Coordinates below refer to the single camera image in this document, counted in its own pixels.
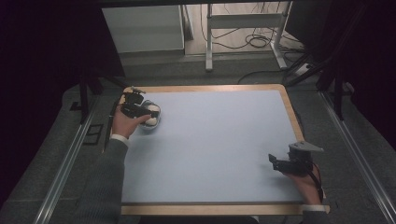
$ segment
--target wire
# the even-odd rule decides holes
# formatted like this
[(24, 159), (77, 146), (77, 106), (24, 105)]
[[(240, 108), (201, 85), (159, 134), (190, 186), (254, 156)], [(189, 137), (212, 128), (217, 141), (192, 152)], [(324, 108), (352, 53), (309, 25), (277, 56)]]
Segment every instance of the wire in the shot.
[(277, 71), (256, 71), (256, 72), (247, 73), (247, 74), (243, 75), (242, 77), (240, 77), (238, 79), (238, 81), (236, 82), (236, 84), (239, 85), (241, 83), (242, 79), (244, 79), (246, 77), (249, 77), (251, 75), (254, 75), (254, 74), (258, 74), (258, 73), (278, 73), (278, 72), (284, 72), (284, 71), (283, 70), (277, 70)]
[(220, 38), (220, 37), (224, 37), (225, 35), (229, 35), (230, 33), (233, 33), (233, 32), (235, 32), (235, 31), (237, 31), (237, 30), (240, 30), (240, 29), (241, 29), (241, 28), (236, 28), (236, 29), (234, 29), (234, 30), (232, 30), (232, 31), (230, 31), (230, 32), (228, 32), (228, 33), (226, 33), (226, 34), (224, 34), (224, 35), (219, 35), (219, 36), (213, 36), (213, 34), (211, 34), (211, 35), (212, 35), (213, 38), (217, 39), (217, 38)]
[(228, 14), (231, 14), (230, 13), (230, 11), (227, 9), (227, 7), (225, 6), (225, 3), (224, 3), (224, 9), (228, 12)]
[(305, 136), (305, 128), (304, 128), (304, 125), (303, 125), (303, 120), (301, 119), (301, 115), (297, 112), (297, 110), (294, 108), (293, 105), (291, 106), (291, 108), (293, 108), (294, 114), (297, 117), (297, 121), (298, 121), (298, 123), (300, 125), (301, 132), (303, 133), (303, 136)]
[[(265, 4), (262, 4), (261, 12), (264, 12), (264, 6), (265, 6)], [(202, 22), (202, 5), (200, 5), (200, 19), (201, 19), (201, 32), (202, 32), (202, 36), (204, 37), (204, 40), (207, 41), (207, 38), (205, 37), (203, 22)], [(274, 37), (274, 33), (275, 33), (275, 29), (271, 29), (271, 28), (269, 28), (269, 29), (273, 31), (270, 38), (268, 38), (268, 37), (265, 36), (265, 35), (255, 35), (254, 32), (257, 30), (257, 29), (255, 28), (255, 29), (253, 30), (253, 33), (252, 33), (251, 35), (247, 35), (247, 36), (245, 37), (245, 42), (246, 42), (246, 44), (245, 44), (245, 45), (242, 45), (242, 46), (239, 46), (239, 47), (230, 47), (230, 46), (221, 44), (221, 43), (219, 43), (219, 42), (212, 42), (212, 44), (214, 44), (214, 45), (220, 45), (220, 46), (223, 46), (224, 48), (227, 48), (227, 49), (241, 49), (241, 48), (244, 48), (244, 47), (246, 47), (246, 46), (248, 46), (248, 45), (250, 45), (251, 47), (256, 48), (256, 49), (265, 48), (266, 46), (268, 46), (268, 45), (271, 43), (271, 41), (272, 41), (272, 39), (273, 39), (273, 37)], [(234, 29), (234, 30), (231, 30), (230, 32), (228, 32), (228, 33), (226, 33), (226, 34), (223, 34), (223, 35), (213, 36), (213, 35), (211, 34), (211, 36), (212, 36), (213, 38), (220, 38), (220, 37), (229, 35), (229, 34), (235, 32), (235, 31), (237, 31), (237, 30), (240, 30), (240, 28), (236, 28), (236, 29)], [(254, 41), (258, 41), (258, 40), (259, 40), (259, 41), (263, 41), (264, 43), (263, 43), (262, 45), (253, 44)]]
[(285, 36), (285, 35), (282, 35), (282, 37), (283, 37), (283, 38), (286, 38), (286, 39), (289, 39), (289, 40), (292, 40), (292, 41), (295, 41), (295, 42), (301, 43), (301, 41), (298, 40), (298, 39), (293, 39), (293, 38), (287, 37), (287, 36)]

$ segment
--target white object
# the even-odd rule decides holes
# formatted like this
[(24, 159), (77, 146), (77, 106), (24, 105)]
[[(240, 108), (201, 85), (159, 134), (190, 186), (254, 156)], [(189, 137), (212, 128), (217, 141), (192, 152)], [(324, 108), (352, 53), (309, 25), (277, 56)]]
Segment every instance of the white object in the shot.
[(118, 53), (184, 49), (180, 6), (102, 8)]
[(154, 126), (157, 124), (157, 119), (156, 118), (148, 119), (148, 120), (146, 120), (146, 124)]
[(151, 111), (160, 111), (160, 108), (159, 108), (158, 106), (156, 106), (156, 105), (149, 105), (149, 106), (148, 106), (148, 110), (151, 110)]
[(125, 158), (123, 203), (300, 203), (268, 153), (296, 142), (279, 91), (147, 93), (161, 106)]

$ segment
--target cable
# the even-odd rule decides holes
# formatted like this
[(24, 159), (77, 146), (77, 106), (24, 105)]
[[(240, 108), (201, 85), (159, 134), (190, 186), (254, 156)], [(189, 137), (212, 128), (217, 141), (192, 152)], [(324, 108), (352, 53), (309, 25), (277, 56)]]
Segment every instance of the cable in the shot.
[(213, 36), (213, 34), (211, 34), (211, 35), (212, 35), (213, 38), (217, 39), (217, 38), (220, 38), (220, 37), (224, 37), (225, 35), (229, 35), (230, 33), (233, 33), (233, 32), (235, 32), (235, 31), (237, 31), (237, 30), (240, 30), (240, 29), (241, 29), (241, 28), (236, 28), (236, 29), (234, 29), (234, 30), (232, 30), (232, 31), (230, 31), (230, 32), (228, 32), (228, 33), (226, 33), (226, 34), (224, 34), (224, 35), (219, 35), (219, 36)]
[(303, 136), (305, 136), (305, 129), (303, 125), (303, 120), (301, 119), (301, 115), (297, 112), (293, 105), (291, 106), (291, 108), (293, 108), (294, 114), (297, 117), (297, 122), (300, 125), (301, 132), (303, 133)]
[(224, 3), (224, 9), (228, 12), (228, 14), (231, 14), (230, 11), (228, 11), (227, 7), (225, 7), (225, 3)]
[(107, 147), (107, 143), (110, 138), (111, 126), (113, 125), (113, 118), (114, 118), (114, 114), (116, 113), (116, 108), (119, 105), (119, 101), (120, 101), (120, 98), (114, 102), (113, 106), (111, 107), (110, 114), (108, 115), (106, 137), (105, 137), (105, 148)]
[[(261, 12), (263, 12), (263, 11), (264, 11), (264, 4), (262, 5), (262, 9), (261, 9)], [(207, 41), (207, 38), (205, 37), (203, 22), (202, 22), (202, 5), (200, 5), (200, 19), (201, 19), (201, 32), (202, 32), (202, 36), (204, 37), (204, 40)], [(220, 37), (226, 36), (226, 35), (228, 35), (228, 34), (231, 34), (231, 33), (235, 32), (235, 31), (237, 31), (237, 30), (240, 30), (240, 28), (231, 30), (230, 32), (228, 32), (228, 33), (226, 33), (226, 34), (224, 34), (224, 35), (219, 35), (219, 36), (213, 36), (213, 35), (211, 35), (211, 36), (212, 36), (213, 38), (220, 38)], [(245, 37), (245, 42), (246, 42), (246, 44), (245, 44), (245, 45), (242, 45), (242, 46), (239, 46), (239, 47), (230, 47), (230, 46), (226, 46), (226, 45), (224, 45), (224, 44), (218, 43), (218, 42), (212, 42), (212, 44), (214, 44), (214, 45), (220, 45), (220, 46), (223, 46), (224, 48), (227, 48), (227, 49), (241, 49), (241, 48), (244, 48), (244, 47), (247, 46), (247, 45), (250, 45), (251, 47), (256, 48), (256, 49), (260, 49), (260, 48), (265, 48), (266, 46), (268, 46), (268, 45), (271, 43), (271, 41), (272, 41), (272, 39), (273, 39), (273, 37), (274, 37), (274, 32), (275, 32), (275, 30), (272, 29), (273, 32), (272, 32), (272, 34), (271, 34), (271, 37), (268, 38), (268, 37), (265, 36), (265, 35), (255, 35), (255, 34), (254, 34), (255, 31), (256, 31), (256, 28), (253, 30), (253, 33), (252, 33), (251, 35), (247, 35), (247, 36)], [(256, 40), (256, 41), (257, 41), (257, 40), (263, 41), (264, 44), (263, 44), (263, 45), (256, 45), (256, 44), (253, 44), (253, 41), (255, 41), (255, 40)]]
[(246, 77), (249, 77), (251, 75), (254, 75), (254, 74), (258, 74), (258, 73), (278, 73), (278, 72), (284, 72), (284, 71), (282, 71), (282, 70), (277, 70), (277, 71), (256, 71), (256, 72), (247, 73), (247, 74), (243, 75), (242, 77), (240, 77), (238, 79), (238, 81), (236, 82), (236, 84), (239, 85), (241, 83), (242, 79), (244, 79)]
[(286, 39), (289, 39), (289, 40), (292, 40), (292, 41), (295, 41), (295, 42), (301, 43), (301, 41), (298, 40), (298, 39), (293, 39), (293, 38), (290, 38), (290, 37), (286, 37), (285, 35), (282, 35), (282, 37), (283, 37), (283, 38), (286, 38)]

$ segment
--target electrical cord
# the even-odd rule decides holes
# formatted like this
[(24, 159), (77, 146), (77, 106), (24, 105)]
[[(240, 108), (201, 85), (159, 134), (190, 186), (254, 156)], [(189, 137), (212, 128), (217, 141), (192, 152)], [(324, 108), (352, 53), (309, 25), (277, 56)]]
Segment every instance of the electrical cord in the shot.
[(315, 182), (315, 186), (317, 187), (317, 191), (318, 191), (318, 196), (319, 196), (320, 202), (323, 203), (323, 188), (321, 186), (321, 176), (320, 176), (319, 168), (312, 161), (309, 162), (313, 166), (315, 166), (315, 168), (317, 168), (317, 170), (318, 170), (318, 178), (317, 178), (314, 175), (313, 171), (308, 170), (308, 168), (306, 168), (306, 166), (304, 165), (304, 163), (302, 161), (299, 161), (299, 162), (300, 162), (301, 167), (303, 167), (303, 169), (305, 169), (306, 173), (309, 176), (311, 176), (312, 180)]
[[(264, 4), (262, 5), (261, 13), (263, 13), (263, 11), (264, 11)], [(205, 37), (203, 22), (202, 22), (202, 5), (200, 5), (200, 19), (201, 19), (201, 32), (202, 32), (202, 36), (203, 36), (204, 40), (207, 41), (207, 38)], [(240, 30), (240, 29), (241, 29), (241, 28), (236, 28), (236, 29), (233, 29), (233, 30), (231, 30), (230, 32), (228, 32), (228, 33), (226, 33), (226, 34), (219, 35), (219, 36), (213, 36), (213, 34), (211, 34), (211, 36), (212, 36), (213, 38), (220, 38), (220, 37), (224, 37), (224, 36), (226, 36), (226, 35), (229, 35), (229, 34), (235, 32), (235, 31), (237, 31), (237, 30)], [(271, 29), (271, 30), (272, 30), (273, 32), (272, 32), (272, 34), (271, 34), (271, 37), (268, 38), (268, 37), (265, 36), (265, 35), (255, 35), (255, 34), (254, 34), (254, 32), (256, 31), (256, 28), (255, 28), (255, 29), (253, 30), (253, 33), (252, 33), (251, 35), (247, 35), (247, 36), (245, 37), (245, 42), (246, 42), (246, 44), (245, 44), (245, 45), (242, 45), (242, 46), (239, 46), (239, 47), (230, 47), (230, 46), (226, 46), (226, 45), (224, 45), (224, 44), (218, 43), (218, 42), (212, 42), (212, 44), (214, 44), (214, 45), (220, 45), (220, 46), (223, 46), (224, 48), (227, 48), (227, 49), (241, 49), (241, 48), (244, 48), (244, 47), (247, 46), (247, 45), (250, 45), (251, 47), (256, 48), (256, 49), (265, 48), (266, 46), (268, 46), (268, 44), (271, 43), (272, 38), (274, 37), (274, 31), (275, 31), (275, 29)], [(253, 44), (253, 41), (257, 41), (257, 40), (263, 41), (264, 44), (263, 44), (263, 45)]]
[(106, 148), (108, 140), (110, 138), (110, 132), (111, 132), (111, 127), (113, 126), (114, 114), (116, 113), (116, 108), (119, 105), (119, 101), (120, 101), (120, 98), (113, 103), (113, 106), (111, 107), (111, 110), (110, 110), (110, 114), (108, 115), (106, 138), (105, 138), (105, 148)]

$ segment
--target table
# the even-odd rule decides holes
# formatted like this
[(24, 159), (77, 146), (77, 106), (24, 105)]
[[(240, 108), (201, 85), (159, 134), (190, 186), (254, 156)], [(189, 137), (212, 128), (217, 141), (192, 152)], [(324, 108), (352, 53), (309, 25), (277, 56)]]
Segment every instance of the table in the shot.
[[(142, 87), (140, 89), (146, 92), (278, 91), (285, 106), (287, 116), (289, 117), (295, 139), (298, 141), (304, 140), (297, 118), (293, 113), (289, 97), (284, 87), (281, 85), (172, 86)], [(137, 216), (300, 215), (302, 213), (302, 209), (298, 203), (125, 203), (121, 209), (121, 213), (123, 215)]]

